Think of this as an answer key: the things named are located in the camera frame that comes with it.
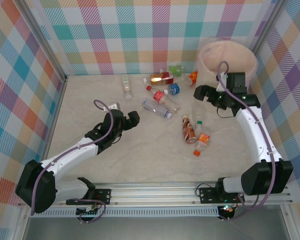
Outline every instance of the black cable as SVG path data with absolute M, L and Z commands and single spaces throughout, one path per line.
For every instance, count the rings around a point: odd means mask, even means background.
M 218 114 L 218 116 L 222 119 L 229 119 L 229 118 L 234 118 L 234 116 L 220 116 L 219 115 L 219 107 L 216 109 L 216 114 Z
M 121 136 L 122 136 L 122 135 L 120 135 L 119 139 L 118 139 L 117 141 L 113 142 L 112 144 L 116 144 L 117 142 L 119 142 L 120 139 L 121 139 Z
M 195 191 L 194 191 L 194 193 L 195 193 L 195 195 L 197 195 L 198 197 L 200 197 L 200 195 L 198 195 L 197 194 L 197 191 L 198 191 L 198 188 L 202 185 L 202 184 L 204 184 L 204 185 L 207 185 L 207 186 L 209 186 L 210 188 L 212 188 L 213 189 L 213 187 L 212 186 L 210 186 L 209 184 L 207 184 L 207 183 L 200 183 L 197 187 L 196 187 L 196 189 L 195 189 Z

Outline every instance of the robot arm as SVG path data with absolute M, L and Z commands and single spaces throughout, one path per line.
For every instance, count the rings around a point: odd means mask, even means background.
M 216 183 L 218 197 L 222 201 L 226 198 L 225 196 L 227 196 L 227 194 L 233 193 L 245 193 L 247 195 L 265 194 L 269 189 L 272 178 L 272 161 L 270 153 L 273 153 L 276 166 L 275 181 L 271 193 L 281 193 L 293 171 L 292 164 L 290 161 L 283 161 L 281 155 L 274 147 L 262 118 L 259 100 L 255 94 L 247 93 L 247 88 L 245 87 L 245 73 L 228 73 L 225 79 L 226 88 L 248 105 L 257 116 L 258 121 L 265 130 L 265 135 L 269 140 L 271 149 L 269 150 L 267 148 L 261 129 L 258 127 L 256 120 L 248 109 L 232 98 L 228 93 L 218 91 L 220 88 L 216 89 L 208 85 L 198 86 L 194 92 L 194 97 L 196 99 L 203 101 L 203 99 L 207 97 L 207 101 L 217 108 L 223 110 L 231 108 L 233 116 L 236 117 L 243 128 L 254 163 L 253 166 L 241 176 L 219 178 Z
M 35 181 L 41 171 L 52 163 L 43 173 L 37 185 L 34 207 L 36 213 L 44 212 L 54 202 L 69 199 L 94 199 L 95 187 L 85 178 L 79 177 L 74 181 L 66 182 L 62 182 L 60 179 L 77 165 L 109 148 L 118 137 L 121 137 L 123 131 L 136 127 L 140 121 L 140 117 L 136 111 L 128 113 L 129 119 L 127 119 L 120 110 L 112 109 L 111 113 L 113 116 L 112 130 L 110 134 L 99 141 L 97 145 L 90 144 L 79 148 L 84 144 L 100 139 L 108 132 L 111 125 L 109 113 L 105 115 L 102 123 L 98 123 L 91 131 L 85 134 L 77 144 L 69 148 L 72 149 L 76 147 L 77 149 L 64 155 L 57 162 L 54 163 L 53 160 L 69 149 L 50 159 L 43 160 L 40 163 L 31 160 L 24 166 L 15 193 L 31 206 Z

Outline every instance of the water bottle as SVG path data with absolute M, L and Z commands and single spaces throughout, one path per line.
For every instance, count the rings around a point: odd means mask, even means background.
M 210 131 L 206 127 L 202 126 L 201 132 L 197 137 L 197 141 L 195 142 L 195 150 L 193 154 L 199 157 L 201 152 L 206 150 L 206 148 L 208 147 L 209 141 L 210 141 Z
M 183 91 L 184 89 L 188 88 L 192 84 L 196 83 L 197 81 L 198 72 L 193 72 L 189 76 L 187 76 L 183 81 L 179 83 L 173 83 L 168 86 L 167 89 L 163 90 L 164 94 L 176 95 Z
M 145 109 L 148 109 L 148 110 L 154 112 L 155 114 L 159 115 L 160 117 L 162 117 L 164 119 L 165 118 L 169 119 L 172 116 L 172 113 L 169 112 L 168 109 L 166 109 L 162 105 L 159 105 L 156 102 L 151 101 L 149 99 L 144 99 L 143 102 L 142 102 L 142 106 Z
M 124 75 L 122 77 L 122 82 L 123 82 L 123 91 L 124 91 L 125 99 L 131 99 L 132 93 L 131 93 L 131 87 L 127 75 Z
M 195 121 L 194 133 L 197 138 L 193 154 L 199 157 L 201 152 L 203 152 L 209 145 L 211 132 L 208 127 L 205 127 L 203 125 L 203 106 L 199 105 L 198 102 L 194 101 L 192 103 L 192 111 L 192 117 Z
M 151 93 L 154 100 L 156 100 L 159 104 L 164 105 L 170 112 L 175 114 L 177 110 L 180 108 L 178 104 L 172 101 L 167 95 L 165 95 L 159 89 L 152 88 L 151 86 L 147 86 L 146 90 Z

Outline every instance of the orange bottle cap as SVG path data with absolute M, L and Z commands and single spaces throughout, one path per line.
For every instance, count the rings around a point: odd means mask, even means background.
M 198 150 L 195 150 L 195 151 L 193 152 L 193 154 L 196 155 L 197 157 L 200 156 L 200 152 L 199 152 Z

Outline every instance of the plaid wall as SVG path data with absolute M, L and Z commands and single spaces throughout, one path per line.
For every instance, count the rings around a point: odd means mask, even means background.
M 0 0 L 0 240 L 11 234 L 25 163 L 40 160 L 62 81 L 12 0 Z
M 300 0 L 290 0 L 258 56 L 252 90 L 273 143 L 293 164 L 290 189 L 300 220 Z
M 252 48 L 276 1 L 27 0 L 64 71 L 75 75 L 153 73 L 174 64 L 192 72 L 207 38 Z

